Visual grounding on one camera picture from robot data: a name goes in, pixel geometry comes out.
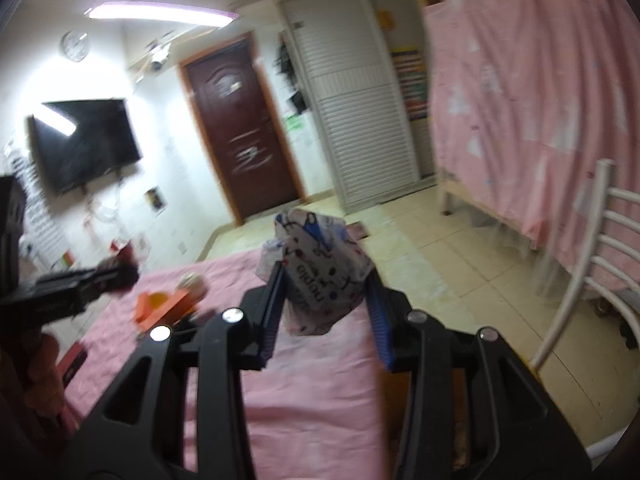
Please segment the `ceiling light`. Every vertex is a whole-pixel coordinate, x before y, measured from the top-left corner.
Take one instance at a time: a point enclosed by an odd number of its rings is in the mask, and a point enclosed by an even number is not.
[[[38,105],[33,112],[33,116],[67,137],[76,130],[76,125],[69,119],[45,105]]]
[[[226,10],[149,2],[106,2],[89,13],[94,19],[161,20],[207,27],[225,27],[238,17]]]

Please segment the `pink bedsheet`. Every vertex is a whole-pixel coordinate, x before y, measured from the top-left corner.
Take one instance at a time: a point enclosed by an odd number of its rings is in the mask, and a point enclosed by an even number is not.
[[[184,272],[194,270],[209,285],[200,311],[221,312],[238,306],[245,290],[263,284],[254,274],[258,258],[259,251],[251,251],[143,275],[132,292],[108,304],[82,339],[88,357],[66,388],[68,406],[86,416],[134,351],[132,314],[140,292],[172,290]],[[325,336],[289,336],[280,331],[267,368],[242,374],[260,480],[387,477],[377,359],[364,305]],[[186,465],[194,469],[194,388],[188,390]]]
[[[445,0],[424,21],[438,166],[571,269],[596,161],[612,158],[617,186],[640,190],[636,16],[626,0]],[[638,206],[620,211],[640,220]],[[640,249],[639,235],[607,229]]]

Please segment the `brown wooden door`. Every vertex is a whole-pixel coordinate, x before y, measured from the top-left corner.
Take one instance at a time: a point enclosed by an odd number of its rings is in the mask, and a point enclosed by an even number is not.
[[[210,147],[242,218],[299,198],[248,40],[186,66]]]

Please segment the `orange box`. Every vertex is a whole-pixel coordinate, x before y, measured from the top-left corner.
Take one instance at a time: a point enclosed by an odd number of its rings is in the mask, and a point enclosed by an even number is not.
[[[152,310],[142,321],[138,322],[140,331],[145,333],[158,324],[171,326],[180,321],[194,309],[194,303],[188,290],[176,290],[161,306]]]
[[[150,316],[153,309],[151,308],[151,301],[149,298],[148,292],[142,292],[138,296],[138,301],[136,303],[136,311],[133,315],[133,321],[136,323],[140,323],[144,321],[148,316]]]

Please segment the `pink curtain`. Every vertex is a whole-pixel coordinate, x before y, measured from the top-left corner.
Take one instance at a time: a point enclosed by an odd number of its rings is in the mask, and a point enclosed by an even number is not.
[[[640,190],[638,19],[626,0],[445,0],[424,21],[437,165],[571,269],[596,161],[612,158],[616,185]],[[621,212],[640,220],[638,206]]]

